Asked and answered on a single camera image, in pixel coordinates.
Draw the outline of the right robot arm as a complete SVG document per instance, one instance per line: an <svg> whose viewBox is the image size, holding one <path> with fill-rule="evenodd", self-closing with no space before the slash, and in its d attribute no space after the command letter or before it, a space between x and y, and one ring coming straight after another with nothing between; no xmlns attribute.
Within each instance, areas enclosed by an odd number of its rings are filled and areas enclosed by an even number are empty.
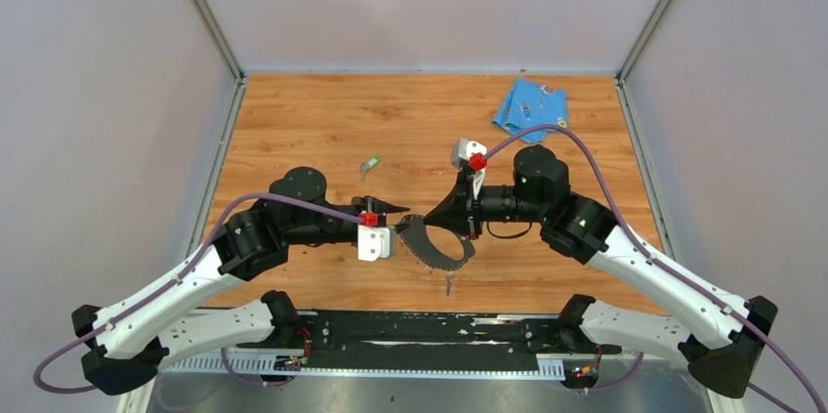
<svg viewBox="0 0 828 413"><path fill-rule="evenodd" d="M537 223L552 250L633 286L667 313L624 310L574 295L559 313L558 338L569 351L590 344L647 352L678 364L707 389L741 398L765 347L777 306L745 299L693 274L612 211L572 191L567 165L547 148L521 149L510 186L486 186L483 151L455 149L455 186L426 215L428 226L477 238L490 222Z"/></svg>

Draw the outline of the key with blue tag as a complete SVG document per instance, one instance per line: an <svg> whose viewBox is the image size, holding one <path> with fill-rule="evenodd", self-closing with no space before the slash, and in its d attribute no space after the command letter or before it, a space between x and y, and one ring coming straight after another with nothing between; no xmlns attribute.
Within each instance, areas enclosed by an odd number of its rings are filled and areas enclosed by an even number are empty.
<svg viewBox="0 0 828 413"><path fill-rule="evenodd" d="M446 276L446 285L445 285L445 296L446 297L450 297L450 295L452 293L453 282L454 282L454 275L452 273L449 273Z"/></svg>

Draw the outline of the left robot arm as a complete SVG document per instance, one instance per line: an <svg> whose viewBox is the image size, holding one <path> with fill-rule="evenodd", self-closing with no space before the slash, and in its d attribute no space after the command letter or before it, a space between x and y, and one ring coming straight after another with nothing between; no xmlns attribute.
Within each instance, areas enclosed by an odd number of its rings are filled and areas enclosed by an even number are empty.
<svg viewBox="0 0 828 413"><path fill-rule="evenodd" d="M213 297L284 265L293 246L353 245L361 260L393 254L399 228L389 214L404 212L373 196L345 205L326 199L327 181L311 167L297 167L266 192L243 195L228 207L204 242L180 264L125 300L105 308L83 306L72 315L77 337L89 350L81 358L85 379L109 395L130 392L176 362L239 344L286 348L309 338L284 291L270 290L234 310L190 317Z"/></svg>

